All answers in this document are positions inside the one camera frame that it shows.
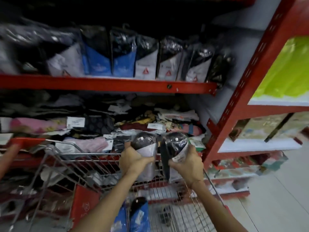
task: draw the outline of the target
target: finger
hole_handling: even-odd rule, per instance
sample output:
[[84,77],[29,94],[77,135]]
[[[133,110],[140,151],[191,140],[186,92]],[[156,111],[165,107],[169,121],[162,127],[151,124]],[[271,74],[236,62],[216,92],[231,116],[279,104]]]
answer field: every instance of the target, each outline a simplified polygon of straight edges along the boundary
[[125,142],[125,149],[131,146],[131,142]]
[[193,154],[193,155],[198,155],[197,151],[196,151],[196,148],[194,145],[189,145],[189,154]]
[[1,157],[0,159],[0,180],[2,179],[6,171],[9,169],[9,167],[11,166],[20,148],[21,146],[19,144],[13,144],[7,149],[7,151]]
[[181,164],[180,163],[176,163],[176,162],[174,162],[173,160],[169,160],[168,161],[168,165],[171,167],[171,168],[173,168],[173,169],[175,169],[175,170],[179,170],[180,169],[180,167],[181,167]]
[[142,162],[142,164],[144,164],[145,166],[146,166],[147,164],[149,164],[149,163],[153,163],[154,161],[155,161],[154,156],[152,156],[152,157],[143,157],[143,158],[141,158],[141,162]]

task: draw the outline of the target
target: shopping cart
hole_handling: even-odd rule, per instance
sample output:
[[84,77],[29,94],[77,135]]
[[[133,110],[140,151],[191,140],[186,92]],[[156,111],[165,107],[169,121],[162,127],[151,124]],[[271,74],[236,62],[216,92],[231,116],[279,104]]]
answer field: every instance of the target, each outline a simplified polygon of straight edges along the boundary
[[[13,143],[20,144],[22,151],[11,160],[0,182],[0,231],[69,231],[121,177],[119,153],[83,153],[74,143],[45,139],[13,138],[9,144]],[[70,145],[75,152],[62,153],[55,143]],[[156,166],[152,181],[133,184],[124,202],[127,208],[134,198],[145,197],[152,232],[215,231],[184,181],[166,181],[160,154]],[[25,169],[30,173],[29,181],[10,175]],[[205,182],[223,203],[206,172]]]

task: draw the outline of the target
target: blue package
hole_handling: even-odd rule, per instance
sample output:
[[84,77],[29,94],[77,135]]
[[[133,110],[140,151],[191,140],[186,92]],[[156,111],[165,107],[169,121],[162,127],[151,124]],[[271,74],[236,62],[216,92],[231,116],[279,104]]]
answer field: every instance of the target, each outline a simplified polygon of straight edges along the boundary
[[150,232],[148,202],[130,215],[129,232]]
[[121,207],[110,232],[127,232],[127,210]]
[[112,76],[111,53],[106,28],[102,26],[80,27],[84,41],[83,59],[85,74]]
[[110,32],[112,41],[113,75],[133,77],[136,58],[136,34],[125,29]]

